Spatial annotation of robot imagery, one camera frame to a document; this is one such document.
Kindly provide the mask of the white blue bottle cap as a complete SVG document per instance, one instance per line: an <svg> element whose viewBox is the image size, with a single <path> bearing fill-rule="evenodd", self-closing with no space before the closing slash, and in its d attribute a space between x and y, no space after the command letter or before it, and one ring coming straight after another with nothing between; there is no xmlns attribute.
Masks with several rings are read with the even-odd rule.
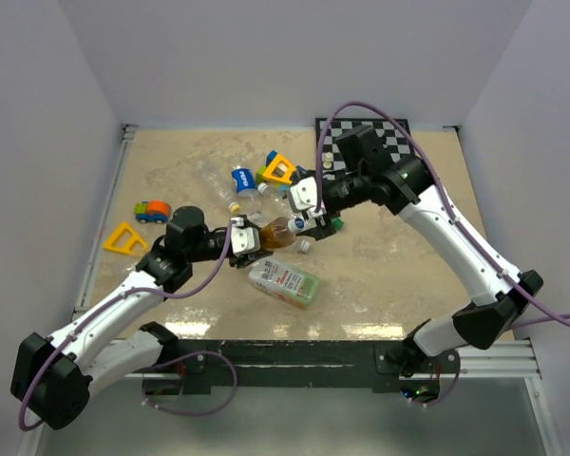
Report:
<svg viewBox="0 0 570 456"><path fill-rule="evenodd" d="M294 218L292 220L294 231L300 233L305 230L305 220L303 218Z"/></svg>

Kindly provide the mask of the amber tea bottle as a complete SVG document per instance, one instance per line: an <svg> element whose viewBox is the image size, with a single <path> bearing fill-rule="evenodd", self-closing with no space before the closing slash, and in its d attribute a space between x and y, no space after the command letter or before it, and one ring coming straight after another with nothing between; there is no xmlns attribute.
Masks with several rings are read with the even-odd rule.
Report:
<svg viewBox="0 0 570 456"><path fill-rule="evenodd" d="M295 218L275 218L259 230L260 248L264 251L275 251L289 247L295 243L298 231Z"/></svg>

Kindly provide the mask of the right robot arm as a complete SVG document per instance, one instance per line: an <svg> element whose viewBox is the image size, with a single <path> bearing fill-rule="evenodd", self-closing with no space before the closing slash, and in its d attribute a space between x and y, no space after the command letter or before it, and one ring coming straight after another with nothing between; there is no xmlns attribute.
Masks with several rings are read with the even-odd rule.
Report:
<svg viewBox="0 0 570 456"><path fill-rule="evenodd" d="M394 159L375 129L359 125L335 139L344 161L332 180L297 171L287 192L292 208L316 240L334 232L332 221L364 202L387 208L419 233L465 287L470 302L416 327L393 355L406 377L427 372L444 352L471 346L486 350L524 313L543 286L534 270L521 271L497 253L456 208L428 163L412 154Z"/></svg>

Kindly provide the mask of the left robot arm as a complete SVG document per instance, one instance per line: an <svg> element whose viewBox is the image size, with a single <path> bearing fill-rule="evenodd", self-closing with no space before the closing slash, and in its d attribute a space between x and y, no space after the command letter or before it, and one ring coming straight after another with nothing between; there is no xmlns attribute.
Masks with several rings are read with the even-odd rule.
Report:
<svg viewBox="0 0 570 456"><path fill-rule="evenodd" d="M48 336L34 332L19 346L10 385L20 401L18 426L34 413L53 429L68 426L89 399L129 373L171 371L184 361L179 339L163 325L142 325L124 341L115 337L167 299L202 291L224 263L242 268L260 259L260 228L245 215L211 230L196 206L183 206L135 269L99 304Z"/></svg>

